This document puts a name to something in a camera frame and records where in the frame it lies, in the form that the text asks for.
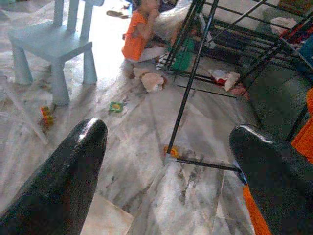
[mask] marble floor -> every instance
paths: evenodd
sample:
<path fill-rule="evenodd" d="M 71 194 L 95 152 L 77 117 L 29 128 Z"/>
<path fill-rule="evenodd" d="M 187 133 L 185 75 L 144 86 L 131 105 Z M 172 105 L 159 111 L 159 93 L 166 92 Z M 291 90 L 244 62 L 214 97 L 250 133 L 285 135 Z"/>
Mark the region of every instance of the marble floor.
<path fill-rule="evenodd" d="M 54 3 L 21 1 L 0 10 L 0 69 L 40 123 L 40 107 L 53 110 L 55 124 L 44 130 L 49 144 L 43 145 L 25 124 L 0 117 L 0 211 L 71 129 L 86 118 L 102 119 L 108 143 L 99 181 L 82 234 L 214 234 L 252 235 L 253 227 L 242 198 L 242 183 L 232 172 L 194 165 L 165 165 L 163 148 L 168 144 L 187 79 L 158 71 L 169 84 L 148 94 L 140 81 L 130 79 L 132 65 L 120 52 L 122 34 L 129 19 L 106 15 L 114 0 L 95 7 L 90 40 L 98 75 L 96 85 L 82 84 L 83 57 L 66 62 L 65 77 L 71 103 L 54 106 L 51 69 L 47 62 L 27 53 L 34 82 L 14 83 L 13 59 L 7 32 L 53 18 Z M 79 7 L 81 24 L 83 4 Z M 67 20 L 68 0 L 64 20 Z M 141 63 L 155 71 L 151 63 Z M 202 58 L 199 72 L 209 69 L 236 71 L 220 61 Z M 257 124 L 253 111 L 241 97 L 231 98 L 211 84 L 195 81 L 183 114 L 175 145 L 182 155 L 204 161 L 232 164 L 228 145 L 231 130 L 241 123 Z M 119 114 L 110 113 L 111 101 L 123 101 Z M 0 112 L 19 115 L 0 88 Z"/>

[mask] yellow toy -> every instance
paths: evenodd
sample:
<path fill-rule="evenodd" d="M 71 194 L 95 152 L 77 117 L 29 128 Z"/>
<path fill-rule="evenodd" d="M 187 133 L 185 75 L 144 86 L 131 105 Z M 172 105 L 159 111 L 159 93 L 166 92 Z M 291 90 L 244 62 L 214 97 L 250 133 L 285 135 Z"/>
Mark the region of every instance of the yellow toy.
<path fill-rule="evenodd" d="M 164 147 L 164 153 L 167 153 L 168 145 Z M 179 158 L 179 152 L 177 146 L 173 146 L 171 150 L 171 156 L 173 158 Z"/>
<path fill-rule="evenodd" d="M 49 127 L 53 125 L 53 117 L 51 115 L 51 112 L 47 106 L 41 107 L 41 113 L 44 116 L 45 126 Z"/>

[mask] child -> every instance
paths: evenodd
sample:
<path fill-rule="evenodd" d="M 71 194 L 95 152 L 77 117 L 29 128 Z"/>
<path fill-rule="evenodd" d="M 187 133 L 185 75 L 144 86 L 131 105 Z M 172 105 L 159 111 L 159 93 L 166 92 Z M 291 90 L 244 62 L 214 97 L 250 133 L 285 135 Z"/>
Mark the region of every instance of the child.
<path fill-rule="evenodd" d="M 131 62 L 143 62 L 157 58 L 165 53 L 163 47 L 145 48 L 152 38 L 152 27 L 159 16 L 160 0 L 141 0 L 139 8 L 133 12 L 131 23 L 125 34 L 122 53 Z"/>

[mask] floor tile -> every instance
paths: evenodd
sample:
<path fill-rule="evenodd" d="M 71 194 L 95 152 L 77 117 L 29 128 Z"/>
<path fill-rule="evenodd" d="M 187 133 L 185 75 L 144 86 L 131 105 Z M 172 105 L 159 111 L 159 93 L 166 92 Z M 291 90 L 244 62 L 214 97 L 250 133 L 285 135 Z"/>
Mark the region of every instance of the floor tile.
<path fill-rule="evenodd" d="M 212 234 L 223 171 L 169 163 L 156 176 L 128 234 Z"/>
<path fill-rule="evenodd" d="M 81 235 L 125 235 L 133 216 L 95 194 Z"/>
<path fill-rule="evenodd" d="M 236 220 L 216 217 L 214 220 L 213 235 L 254 235 L 251 224 L 245 224 Z"/>

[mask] orange shirt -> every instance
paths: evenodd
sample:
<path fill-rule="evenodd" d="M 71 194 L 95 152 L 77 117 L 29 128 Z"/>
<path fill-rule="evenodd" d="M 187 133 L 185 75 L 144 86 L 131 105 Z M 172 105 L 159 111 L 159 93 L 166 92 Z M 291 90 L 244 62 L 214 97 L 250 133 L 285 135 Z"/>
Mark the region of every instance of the orange shirt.
<path fill-rule="evenodd" d="M 128 31 L 125 35 L 125 45 L 122 48 L 122 53 L 125 58 L 136 61 L 140 59 L 147 43 L 147 41 L 140 34 L 136 38 L 133 37 L 133 33 L 139 23 L 146 24 L 147 21 L 138 11 L 134 11 Z"/>

